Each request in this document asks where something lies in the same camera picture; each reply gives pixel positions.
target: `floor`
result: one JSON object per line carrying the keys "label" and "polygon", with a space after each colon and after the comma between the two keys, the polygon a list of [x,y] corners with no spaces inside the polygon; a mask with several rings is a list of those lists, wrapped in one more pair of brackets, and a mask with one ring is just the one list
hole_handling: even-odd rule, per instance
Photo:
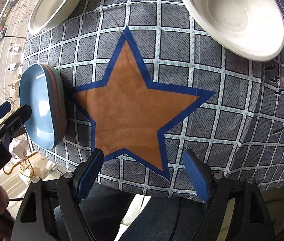
{"label": "floor", "polygon": [[[45,159],[45,160],[41,159],[41,160],[38,160],[36,164],[41,168],[41,170],[45,170],[47,162],[48,162],[47,159]],[[46,180],[57,179],[57,178],[61,177],[67,171],[68,170],[63,168],[63,167],[57,167],[53,171],[48,172],[48,175],[43,180],[46,181]],[[25,185],[25,188],[18,195],[14,195],[14,196],[9,195],[9,197],[10,198],[22,198],[22,197],[24,197],[26,191],[27,191],[27,185]],[[148,197],[148,196],[142,196],[142,195],[138,195],[138,194],[135,195],[125,217],[122,220],[119,232],[118,232],[117,237],[115,238],[114,241],[118,241],[120,239],[120,237],[124,233],[124,231],[130,226],[130,224],[134,221],[134,219],[144,209],[144,207],[146,206],[149,199],[150,199],[150,197]],[[16,218],[16,216],[17,216],[17,213],[18,213],[18,210],[19,210],[21,203],[22,203],[22,201],[11,201],[9,203],[9,206],[8,206],[7,209],[14,218]]]}

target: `jeans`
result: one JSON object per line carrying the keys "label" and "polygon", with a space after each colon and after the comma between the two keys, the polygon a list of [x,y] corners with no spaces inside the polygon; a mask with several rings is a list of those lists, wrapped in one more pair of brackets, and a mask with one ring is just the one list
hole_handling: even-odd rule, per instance
{"label": "jeans", "polygon": [[[114,241],[135,194],[95,183],[80,203],[83,217],[97,241]],[[183,198],[152,197],[123,233],[120,241],[188,241],[201,224],[203,203]],[[54,210],[62,241],[69,241],[60,208]]]}

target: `metal screw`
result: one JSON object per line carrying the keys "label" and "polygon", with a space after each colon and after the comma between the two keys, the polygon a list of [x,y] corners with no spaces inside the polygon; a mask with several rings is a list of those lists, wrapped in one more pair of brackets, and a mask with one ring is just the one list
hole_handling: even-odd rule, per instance
{"label": "metal screw", "polygon": [[222,174],[219,173],[219,172],[215,172],[215,173],[213,174],[213,177],[216,178],[216,179],[221,179],[221,178],[222,178]]}
{"label": "metal screw", "polygon": [[71,178],[73,176],[73,173],[72,172],[66,172],[64,174],[64,178]]}
{"label": "metal screw", "polygon": [[35,177],[33,178],[32,182],[33,183],[38,183],[40,181],[40,178],[39,177]]}
{"label": "metal screw", "polygon": [[253,184],[255,182],[255,180],[253,178],[247,178],[247,182],[249,184]]}

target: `blue gripper pad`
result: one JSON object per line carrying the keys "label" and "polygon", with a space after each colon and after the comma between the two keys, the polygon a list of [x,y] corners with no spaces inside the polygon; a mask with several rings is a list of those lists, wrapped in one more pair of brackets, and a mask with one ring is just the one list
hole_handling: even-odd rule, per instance
{"label": "blue gripper pad", "polygon": [[210,184],[213,184],[213,180],[208,169],[205,168],[207,164],[202,163],[191,149],[184,151],[183,164],[198,197],[203,199],[205,203],[209,203],[211,198],[209,188],[211,187]]}
{"label": "blue gripper pad", "polygon": [[75,200],[77,202],[81,202],[83,199],[88,197],[95,179],[101,170],[103,161],[103,151],[100,149],[95,149],[89,156],[88,160],[80,163],[75,169],[74,187],[77,190],[75,194]]}

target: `grid pattern fabric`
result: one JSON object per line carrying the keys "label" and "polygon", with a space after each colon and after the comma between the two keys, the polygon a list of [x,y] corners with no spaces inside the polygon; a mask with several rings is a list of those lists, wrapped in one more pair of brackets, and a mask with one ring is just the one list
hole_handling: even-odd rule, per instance
{"label": "grid pattern fabric", "polygon": [[[284,0],[276,0],[284,18]],[[261,190],[284,184],[284,48],[261,63],[237,56],[213,40],[182,0],[80,0],[60,26],[27,35],[24,68],[55,67],[64,88],[101,80],[128,26],[154,82],[216,94],[165,134],[170,180],[127,155],[104,163],[97,181],[123,191],[199,200],[182,153],[227,178],[253,177]],[[73,171],[91,153],[88,119],[66,98],[68,128],[52,150],[39,153]]]}

